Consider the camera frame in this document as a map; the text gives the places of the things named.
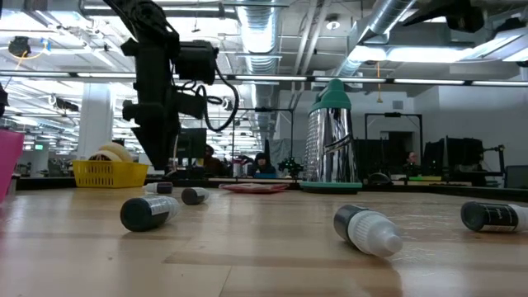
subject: green grater lid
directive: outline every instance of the green grater lid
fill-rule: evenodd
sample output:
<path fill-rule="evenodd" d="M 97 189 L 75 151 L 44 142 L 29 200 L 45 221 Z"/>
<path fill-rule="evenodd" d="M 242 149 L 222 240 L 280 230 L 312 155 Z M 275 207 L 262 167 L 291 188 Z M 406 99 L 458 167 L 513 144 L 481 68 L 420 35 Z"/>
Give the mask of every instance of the green grater lid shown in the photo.
<path fill-rule="evenodd" d="M 316 96 L 315 103 L 309 113 L 321 108 L 352 108 L 350 99 L 345 92 L 345 86 L 338 78 L 328 82 L 327 87 Z"/>

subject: red plate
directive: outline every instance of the red plate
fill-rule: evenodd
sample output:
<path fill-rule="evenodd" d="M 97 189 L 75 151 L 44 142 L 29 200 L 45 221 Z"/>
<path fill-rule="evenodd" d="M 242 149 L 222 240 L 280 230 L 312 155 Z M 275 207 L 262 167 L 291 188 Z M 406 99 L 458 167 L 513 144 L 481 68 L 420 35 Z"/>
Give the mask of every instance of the red plate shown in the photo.
<path fill-rule="evenodd" d="M 234 185 L 220 185 L 220 189 L 228 190 L 235 193 L 251 193 L 251 194 L 273 194 L 285 191 L 288 184 L 275 185 L 260 185 L 260 184 L 234 184 Z"/>

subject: tape roll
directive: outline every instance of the tape roll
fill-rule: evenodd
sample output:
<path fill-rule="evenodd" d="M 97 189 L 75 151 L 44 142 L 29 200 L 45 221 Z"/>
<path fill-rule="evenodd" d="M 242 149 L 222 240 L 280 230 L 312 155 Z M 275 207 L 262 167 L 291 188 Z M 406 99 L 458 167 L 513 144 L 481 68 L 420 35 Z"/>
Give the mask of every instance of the tape roll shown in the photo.
<path fill-rule="evenodd" d="M 96 153 L 94 153 L 89 160 L 91 161 L 113 161 L 113 162 L 121 162 L 121 158 L 119 158 L 118 155 L 111 151 L 106 150 L 100 150 Z"/>
<path fill-rule="evenodd" d="M 130 156 L 129 152 L 121 144 L 108 143 L 101 146 L 99 150 L 112 152 L 119 156 L 119 159 L 123 162 L 133 162 L 132 156 Z"/>

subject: white pillar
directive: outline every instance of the white pillar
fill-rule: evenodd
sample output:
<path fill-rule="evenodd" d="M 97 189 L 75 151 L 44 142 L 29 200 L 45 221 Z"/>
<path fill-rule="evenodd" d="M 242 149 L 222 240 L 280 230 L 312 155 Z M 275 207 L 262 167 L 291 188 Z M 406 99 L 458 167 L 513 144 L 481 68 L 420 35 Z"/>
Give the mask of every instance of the white pillar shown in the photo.
<path fill-rule="evenodd" d="M 114 103 L 109 83 L 85 83 L 77 159 L 86 160 L 112 140 Z"/>

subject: black cable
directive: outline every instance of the black cable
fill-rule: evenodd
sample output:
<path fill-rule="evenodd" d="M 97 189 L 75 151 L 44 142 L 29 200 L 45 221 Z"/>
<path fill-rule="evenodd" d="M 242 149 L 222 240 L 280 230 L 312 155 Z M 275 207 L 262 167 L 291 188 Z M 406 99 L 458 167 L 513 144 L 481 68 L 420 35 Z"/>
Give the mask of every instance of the black cable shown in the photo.
<path fill-rule="evenodd" d="M 214 132 L 221 132 L 222 130 L 225 130 L 229 125 L 231 125 L 231 123 L 233 123 L 234 117 L 238 113 L 238 106 L 240 105 L 240 96 L 238 95 L 237 89 L 231 83 L 225 80 L 224 75 L 220 72 L 220 69 L 218 68 L 218 65 L 214 66 L 214 70 L 216 70 L 216 73 L 219 75 L 220 80 L 222 80 L 222 82 L 226 86 L 228 86 L 233 91 L 233 94 L 234 94 L 234 106 L 233 106 L 233 110 L 231 111 L 231 115 L 225 121 L 225 123 L 218 128 L 214 128 L 213 125 L 210 123 L 209 112 L 207 111 L 207 107 L 205 108 L 205 124 L 207 125 L 207 128 Z M 177 87 L 177 88 L 180 91 L 191 91 L 195 94 L 195 96 L 204 97 L 207 100 L 207 103 L 210 103 L 213 105 L 222 105 L 222 103 L 224 103 L 224 100 L 222 100 L 220 97 L 208 96 L 204 85 L 200 85 L 196 87 L 196 90 L 195 90 L 195 87 L 196 87 L 196 81 L 189 81 L 189 82 L 185 82 L 183 86 Z"/>

